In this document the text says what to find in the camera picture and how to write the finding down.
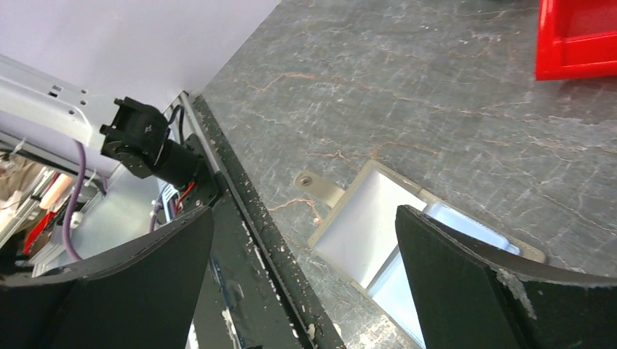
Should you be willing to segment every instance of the red wire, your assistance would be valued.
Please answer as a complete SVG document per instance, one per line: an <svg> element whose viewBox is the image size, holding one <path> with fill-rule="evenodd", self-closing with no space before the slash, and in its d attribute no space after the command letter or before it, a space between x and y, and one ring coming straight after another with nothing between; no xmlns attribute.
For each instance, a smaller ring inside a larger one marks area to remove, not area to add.
<svg viewBox="0 0 617 349"><path fill-rule="evenodd" d="M32 245L39 238L39 236L45 231L45 227L47 227L47 225L49 224L49 221L52 220L52 217L54 217L56 213L57 212L51 212L51 211L48 212L45 215L44 221L41 220L41 222L39 222L39 224L37 224L36 227L32 229L32 231L28 234L28 237L25 240L25 244L23 247L23 253L30 254L30 251L32 250Z"/></svg>
<svg viewBox="0 0 617 349"><path fill-rule="evenodd" d="M176 201L176 203L175 203L175 213L176 214L180 213L180 205L182 204L182 200L184 200L186 198L188 193L190 193L191 190L193 190L194 187L195 187L195 182L192 182L191 184L189 184L188 188L186 189L184 194L182 194L182 196L178 199L178 201Z"/></svg>

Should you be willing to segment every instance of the metal tab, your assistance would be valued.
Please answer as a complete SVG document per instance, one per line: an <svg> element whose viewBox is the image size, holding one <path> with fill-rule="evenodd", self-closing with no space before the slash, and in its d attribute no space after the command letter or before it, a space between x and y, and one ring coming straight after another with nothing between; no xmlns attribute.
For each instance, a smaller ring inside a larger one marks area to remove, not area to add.
<svg viewBox="0 0 617 349"><path fill-rule="evenodd" d="M336 183L311 171L302 171L295 178L294 184L305 193L325 202L330 208L333 208L345 193L345 190Z"/></svg>

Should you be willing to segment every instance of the screw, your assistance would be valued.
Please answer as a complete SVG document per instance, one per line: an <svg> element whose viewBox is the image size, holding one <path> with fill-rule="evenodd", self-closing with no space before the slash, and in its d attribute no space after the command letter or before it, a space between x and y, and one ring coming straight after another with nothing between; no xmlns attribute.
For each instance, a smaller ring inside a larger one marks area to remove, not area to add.
<svg viewBox="0 0 617 349"><path fill-rule="evenodd" d="M304 185L305 187L307 185L310 185L311 182L313 182L313 180L310 177L308 177L308 176L300 178L300 184Z"/></svg>

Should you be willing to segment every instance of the gray marble surface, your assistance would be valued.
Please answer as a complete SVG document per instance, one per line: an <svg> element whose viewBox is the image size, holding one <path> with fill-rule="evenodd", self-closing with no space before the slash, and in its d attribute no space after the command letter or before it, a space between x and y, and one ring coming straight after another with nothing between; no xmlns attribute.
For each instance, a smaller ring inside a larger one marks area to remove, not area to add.
<svg viewBox="0 0 617 349"><path fill-rule="evenodd" d="M284 1L203 91L350 348L411 348L307 247L377 159L552 265L617 276L617 80L535 81L536 0Z"/></svg>

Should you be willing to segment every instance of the red tray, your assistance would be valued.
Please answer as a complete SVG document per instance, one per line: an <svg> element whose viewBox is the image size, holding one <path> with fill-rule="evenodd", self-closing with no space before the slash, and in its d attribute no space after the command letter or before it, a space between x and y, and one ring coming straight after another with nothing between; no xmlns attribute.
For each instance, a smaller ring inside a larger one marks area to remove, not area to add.
<svg viewBox="0 0 617 349"><path fill-rule="evenodd" d="M536 79L617 75L617 0L540 0Z"/></svg>

